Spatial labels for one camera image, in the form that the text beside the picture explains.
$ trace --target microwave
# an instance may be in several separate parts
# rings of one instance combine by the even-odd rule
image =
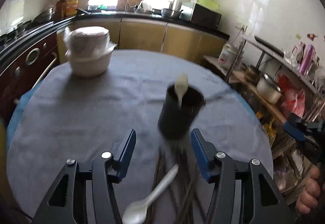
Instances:
[[[180,19],[191,23],[215,29],[219,26],[221,14],[211,11],[195,2],[183,2]]]

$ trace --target cooking pot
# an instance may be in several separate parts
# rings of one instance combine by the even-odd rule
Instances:
[[[273,81],[269,75],[265,73],[261,73],[261,77],[257,83],[256,89],[262,98],[271,104],[277,103],[283,94],[281,88]]]
[[[177,11],[174,11],[174,10],[171,10],[171,9],[166,9],[166,8],[163,8],[161,10],[161,16],[163,18],[170,18],[170,19],[178,19],[181,15],[183,10],[180,10],[179,12]]]
[[[252,65],[250,65],[246,69],[245,78],[247,81],[251,82],[253,85],[256,86],[260,79],[259,74],[260,74],[260,71],[256,67],[253,67]]]
[[[35,17],[33,22],[37,22],[40,24],[50,22],[53,18],[53,15],[54,15],[54,7],[46,10],[45,12],[42,12],[40,15]]]

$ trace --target white spoon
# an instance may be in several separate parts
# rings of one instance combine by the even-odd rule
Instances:
[[[178,172],[178,164],[165,175],[154,190],[145,199],[132,202],[123,213],[123,224],[142,224],[146,220],[148,207],[165,191]]]
[[[175,82],[175,93],[178,98],[178,106],[181,108],[182,106],[182,99],[189,88],[189,79],[185,73],[182,73],[178,76]]]

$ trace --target screw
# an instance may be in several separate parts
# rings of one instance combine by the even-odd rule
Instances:
[[[261,162],[260,162],[259,160],[257,160],[257,159],[253,159],[253,160],[251,161],[251,163],[252,163],[253,165],[255,165],[255,166],[259,166]]]
[[[67,160],[67,165],[71,166],[71,165],[74,164],[75,161],[76,161],[76,160],[74,160],[74,159],[68,159],[68,160]]]
[[[102,153],[102,158],[108,159],[112,156],[112,154],[110,152],[104,152]]]
[[[218,158],[225,158],[225,153],[218,152],[218,153],[216,153],[216,157],[218,157]]]

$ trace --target human hand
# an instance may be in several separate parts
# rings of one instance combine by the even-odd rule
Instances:
[[[306,186],[300,194],[296,203],[296,210],[301,214],[308,214],[311,209],[318,204],[317,198],[321,195],[321,187],[316,182],[321,172],[317,167],[310,170],[309,178],[306,181]]]

